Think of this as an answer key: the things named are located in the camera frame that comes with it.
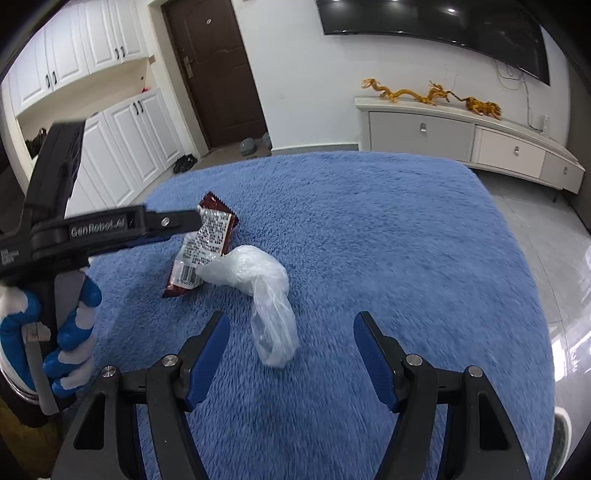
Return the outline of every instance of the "blue and white glove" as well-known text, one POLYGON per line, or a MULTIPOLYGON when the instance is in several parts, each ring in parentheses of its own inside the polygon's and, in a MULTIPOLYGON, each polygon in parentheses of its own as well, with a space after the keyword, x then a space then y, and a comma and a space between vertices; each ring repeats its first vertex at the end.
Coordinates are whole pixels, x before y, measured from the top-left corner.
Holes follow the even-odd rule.
MULTIPOLYGON (((53 393, 60 398, 72 395, 90 380, 95 338, 95 308, 102 295, 88 277, 80 291, 78 307, 67 317, 57 333, 58 348, 47 355, 43 370, 53 393)), ((21 391, 35 395, 35 385, 27 364, 21 327, 37 322, 41 305, 36 296, 15 287, 0 286, 0 368, 9 382, 21 391)))

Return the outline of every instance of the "dragon statue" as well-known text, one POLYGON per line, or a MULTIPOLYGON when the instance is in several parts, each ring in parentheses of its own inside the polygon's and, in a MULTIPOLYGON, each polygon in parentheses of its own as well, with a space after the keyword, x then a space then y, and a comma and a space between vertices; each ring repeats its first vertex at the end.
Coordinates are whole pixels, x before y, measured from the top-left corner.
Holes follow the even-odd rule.
POLYGON ((471 112, 474 112, 478 115, 490 115, 497 120, 501 119, 501 107, 498 106, 496 103, 493 102, 481 102, 479 99, 474 97, 466 97, 466 98, 459 98, 455 93, 451 90, 447 91, 450 95, 453 95, 461 102, 466 102, 466 108, 471 112))
POLYGON ((427 103, 429 105, 436 105, 436 103, 433 101, 435 98, 445 98, 445 100, 449 102, 449 98, 447 98, 448 92, 443 89, 442 85, 438 85, 437 83, 433 82, 429 82, 429 85, 431 85, 431 89, 429 90, 427 96, 423 97, 417 92, 413 92, 412 90, 408 90, 406 88, 403 88, 397 92, 393 92, 388 87, 380 85, 376 79, 365 79, 363 82, 361 82, 361 88, 373 87, 376 92, 382 92, 379 94, 380 97, 388 99, 391 102, 396 102, 398 97, 401 95, 410 95, 414 97, 417 102, 427 103))
POLYGON ((459 98, 455 93, 451 90, 444 90, 442 85, 437 83, 429 82, 431 88, 429 89, 429 93, 427 96, 423 97, 412 90, 408 90, 403 88, 398 90, 397 92, 393 92, 388 87, 384 85, 380 85, 380 83, 376 79, 365 79, 361 82, 361 88, 370 88, 372 87, 376 92, 381 92, 379 95, 382 98, 390 100, 391 102, 398 101, 398 97, 401 95, 410 95, 414 97, 417 102, 427 103, 429 105, 436 105, 435 99, 437 98, 445 98, 449 102, 448 95, 453 95, 461 102, 466 102, 466 108, 476 113, 477 115, 490 115, 497 120, 501 120, 501 107, 499 107, 496 103, 493 102, 481 102, 480 100, 474 97, 466 97, 466 98, 459 98))

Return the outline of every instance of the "red snack wrapper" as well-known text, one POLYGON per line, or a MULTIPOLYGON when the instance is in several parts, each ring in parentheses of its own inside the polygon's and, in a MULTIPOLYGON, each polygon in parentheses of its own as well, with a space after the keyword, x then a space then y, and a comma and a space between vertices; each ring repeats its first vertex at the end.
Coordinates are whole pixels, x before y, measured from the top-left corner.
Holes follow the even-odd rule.
POLYGON ((197 276, 196 266, 230 251, 230 235, 239 222, 236 214, 212 192, 205 194, 199 206, 202 227, 185 235, 163 297, 179 297, 197 288, 203 280, 197 276))

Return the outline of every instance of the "white tv stand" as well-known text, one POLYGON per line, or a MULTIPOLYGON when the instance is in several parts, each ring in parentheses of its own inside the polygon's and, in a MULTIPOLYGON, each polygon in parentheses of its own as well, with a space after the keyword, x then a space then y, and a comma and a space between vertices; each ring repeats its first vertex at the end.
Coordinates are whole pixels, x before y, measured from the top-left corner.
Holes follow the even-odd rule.
POLYGON ((583 180, 584 168, 566 148, 507 120, 380 97, 357 97, 355 106, 361 112, 361 151, 451 158, 573 193, 583 180))

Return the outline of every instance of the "drawer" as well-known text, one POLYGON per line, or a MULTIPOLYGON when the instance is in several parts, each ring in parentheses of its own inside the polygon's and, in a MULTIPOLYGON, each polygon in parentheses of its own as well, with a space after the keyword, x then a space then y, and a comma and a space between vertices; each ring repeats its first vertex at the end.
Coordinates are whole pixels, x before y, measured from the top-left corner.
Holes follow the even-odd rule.
POLYGON ((545 150, 509 135, 476 128, 473 162, 540 178, 545 150))
POLYGON ((553 153, 546 152, 540 180, 544 180, 558 188, 578 193, 583 181, 584 170, 567 162, 553 153))
POLYGON ((470 161, 474 125, 413 113, 370 112, 371 150, 470 161))

